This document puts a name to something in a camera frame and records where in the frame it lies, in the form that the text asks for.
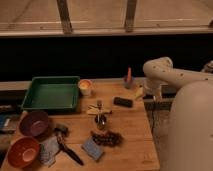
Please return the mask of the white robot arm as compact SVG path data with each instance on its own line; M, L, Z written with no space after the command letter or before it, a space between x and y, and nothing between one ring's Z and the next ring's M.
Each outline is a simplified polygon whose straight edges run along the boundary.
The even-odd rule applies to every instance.
M175 69L169 57L145 62L143 72L145 91L157 101L163 83L177 89L165 171L213 171L213 73Z

